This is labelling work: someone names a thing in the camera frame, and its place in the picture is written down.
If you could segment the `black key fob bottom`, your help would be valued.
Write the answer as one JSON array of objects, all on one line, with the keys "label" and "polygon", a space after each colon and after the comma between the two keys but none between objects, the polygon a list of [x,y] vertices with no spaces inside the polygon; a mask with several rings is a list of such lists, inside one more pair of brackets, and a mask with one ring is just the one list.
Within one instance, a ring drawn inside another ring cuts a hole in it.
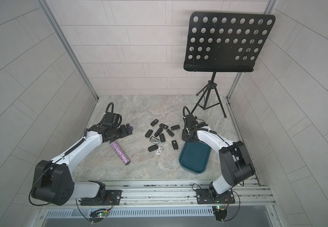
[{"label": "black key fob bottom", "polygon": [[157,144],[154,144],[154,145],[148,147],[149,152],[156,151],[158,149],[159,149],[159,147]]}]

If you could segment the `teal storage tray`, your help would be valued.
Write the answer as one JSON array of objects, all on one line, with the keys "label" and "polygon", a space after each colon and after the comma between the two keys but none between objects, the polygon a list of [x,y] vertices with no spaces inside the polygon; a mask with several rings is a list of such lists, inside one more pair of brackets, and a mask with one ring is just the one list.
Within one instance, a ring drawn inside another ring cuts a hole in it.
[{"label": "teal storage tray", "polygon": [[185,142],[179,156],[180,166],[193,173],[202,174],[207,167],[211,148],[203,142]]}]

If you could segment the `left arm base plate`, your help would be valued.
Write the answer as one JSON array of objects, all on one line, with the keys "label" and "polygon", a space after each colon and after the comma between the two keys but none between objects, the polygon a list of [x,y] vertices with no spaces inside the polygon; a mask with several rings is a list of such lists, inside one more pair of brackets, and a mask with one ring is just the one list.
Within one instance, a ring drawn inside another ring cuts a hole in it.
[{"label": "left arm base plate", "polygon": [[99,191],[94,198],[82,198],[79,200],[82,206],[117,206],[120,203],[122,190]]}]

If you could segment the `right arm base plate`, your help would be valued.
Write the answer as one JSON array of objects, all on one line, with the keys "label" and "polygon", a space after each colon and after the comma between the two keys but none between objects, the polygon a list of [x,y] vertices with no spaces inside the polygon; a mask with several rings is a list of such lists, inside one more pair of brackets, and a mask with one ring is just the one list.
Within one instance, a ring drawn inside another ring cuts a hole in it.
[{"label": "right arm base plate", "polygon": [[235,197],[231,190],[217,194],[209,189],[195,189],[198,204],[234,204]]}]

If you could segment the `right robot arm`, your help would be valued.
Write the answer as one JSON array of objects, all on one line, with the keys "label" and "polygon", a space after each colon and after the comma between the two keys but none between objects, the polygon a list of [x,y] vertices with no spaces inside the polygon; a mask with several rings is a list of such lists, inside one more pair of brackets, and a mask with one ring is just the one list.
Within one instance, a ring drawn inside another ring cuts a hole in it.
[{"label": "right robot arm", "polygon": [[221,175],[210,183],[209,191],[221,195],[255,175],[255,167],[242,141],[233,142],[212,130],[206,123],[185,123],[182,140],[202,142],[219,155]]}]

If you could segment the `black chrome key fob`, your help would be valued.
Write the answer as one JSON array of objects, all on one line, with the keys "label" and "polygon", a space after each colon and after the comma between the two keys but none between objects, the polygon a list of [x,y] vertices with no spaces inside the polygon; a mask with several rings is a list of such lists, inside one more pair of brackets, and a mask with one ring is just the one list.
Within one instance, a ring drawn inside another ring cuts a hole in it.
[{"label": "black chrome key fob", "polygon": [[168,135],[170,137],[173,137],[174,136],[174,133],[170,129],[167,129],[166,132],[168,133]]}]

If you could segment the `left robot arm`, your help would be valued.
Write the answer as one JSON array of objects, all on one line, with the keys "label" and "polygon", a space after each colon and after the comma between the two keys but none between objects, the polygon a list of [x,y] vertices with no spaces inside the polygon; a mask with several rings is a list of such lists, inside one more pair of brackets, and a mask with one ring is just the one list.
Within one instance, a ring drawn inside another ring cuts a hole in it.
[{"label": "left robot arm", "polygon": [[85,129],[83,137],[68,150],[51,160],[42,160],[35,166],[29,199],[58,206],[69,200],[76,200],[82,206],[119,205],[121,190],[106,190],[105,184],[99,181],[74,181],[72,172],[88,154],[105,142],[109,142],[128,165],[130,160],[116,140],[131,135],[132,131],[129,124],[118,128],[95,124]]}]

